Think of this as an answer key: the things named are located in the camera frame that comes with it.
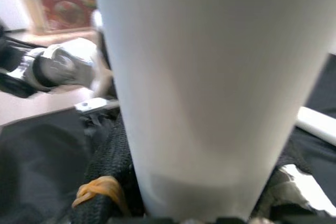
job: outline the black mesh fabric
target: black mesh fabric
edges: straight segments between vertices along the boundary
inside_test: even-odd
[[[107,140],[95,152],[83,183],[106,175],[113,176],[121,184],[132,215],[141,216],[142,200],[121,116],[117,118]],[[122,216],[118,206],[109,197],[96,195],[76,206],[71,213],[71,220],[74,224],[98,224],[106,223],[111,216]]]

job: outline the orange rubber band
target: orange rubber band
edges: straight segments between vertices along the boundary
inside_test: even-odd
[[[120,208],[125,216],[131,216],[128,209],[124,192],[119,182],[112,176],[102,176],[92,180],[88,184],[79,187],[77,198],[73,201],[72,207],[76,207],[84,201],[93,198],[97,194],[109,196]]]

